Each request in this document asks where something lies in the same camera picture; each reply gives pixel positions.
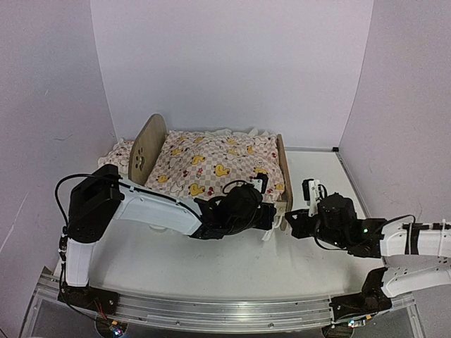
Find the duck print bed cushion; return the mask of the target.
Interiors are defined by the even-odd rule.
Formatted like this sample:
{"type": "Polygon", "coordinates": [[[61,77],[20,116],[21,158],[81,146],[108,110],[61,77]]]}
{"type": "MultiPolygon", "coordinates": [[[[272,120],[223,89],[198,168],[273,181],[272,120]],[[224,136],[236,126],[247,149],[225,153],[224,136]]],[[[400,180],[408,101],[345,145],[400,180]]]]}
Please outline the duck print bed cushion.
{"type": "Polygon", "coordinates": [[[288,190],[275,134],[171,131],[145,182],[148,189],[197,211],[195,239],[221,239],[248,229],[269,240],[282,223],[277,203],[288,190]]]}

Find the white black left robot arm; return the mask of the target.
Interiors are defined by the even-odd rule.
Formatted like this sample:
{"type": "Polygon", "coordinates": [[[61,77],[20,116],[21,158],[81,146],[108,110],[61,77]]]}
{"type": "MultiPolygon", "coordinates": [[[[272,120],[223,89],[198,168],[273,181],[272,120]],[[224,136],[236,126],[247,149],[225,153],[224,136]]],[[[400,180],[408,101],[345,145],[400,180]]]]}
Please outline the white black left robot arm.
{"type": "Polygon", "coordinates": [[[173,230],[199,240],[222,239],[248,229],[270,231],[276,207],[264,202],[267,176],[251,182],[228,183],[226,193],[208,200],[180,200],[120,177],[118,167],[103,165],[92,174],[69,175],[56,184],[55,197],[64,182],[81,181],[70,193],[58,244],[61,259],[60,302],[74,311],[81,308],[113,314],[118,293],[89,285],[89,267],[97,242],[113,221],[129,221],[173,230]]]}

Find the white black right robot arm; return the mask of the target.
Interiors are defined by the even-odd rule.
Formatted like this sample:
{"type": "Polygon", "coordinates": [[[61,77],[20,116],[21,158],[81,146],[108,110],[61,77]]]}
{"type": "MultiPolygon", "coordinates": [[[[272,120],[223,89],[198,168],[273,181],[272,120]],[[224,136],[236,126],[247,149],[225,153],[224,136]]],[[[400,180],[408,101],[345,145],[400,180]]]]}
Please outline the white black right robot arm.
{"type": "Polygon", "coordinates": [[[334,193],[308,209],[285,215],[296,239],[311,237],[322,249],[344,251],[357,258],[434,257],[431,267],[388,267],[371,270],[360,292],[330,300],[333,320],[360,320],[391,309],[392,299],[420,289],[450,283],[450,223],[406,221],[401,215],[359,219],[353,201],[334,193]]]}

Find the wooden pet bed frame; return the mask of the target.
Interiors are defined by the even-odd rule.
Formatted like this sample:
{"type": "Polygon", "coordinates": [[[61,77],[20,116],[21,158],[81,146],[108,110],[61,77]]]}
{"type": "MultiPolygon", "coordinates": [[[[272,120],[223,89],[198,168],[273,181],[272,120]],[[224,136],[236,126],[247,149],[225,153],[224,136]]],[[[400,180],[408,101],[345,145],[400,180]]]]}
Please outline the wooden pet bed frame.
{"type": "Polygon", "coordinates": [[[276,207],[273,227],[286,227],[282,214],[292,208],[292,189],[283,139],[279,134],[251,132],[168,131],[163,117],[152,115],[134,141],[128,178],[149,189],[181,198],[205,199],[222,195],[232,181],[251,179],[265,170],[264,201],[276,207]]]}

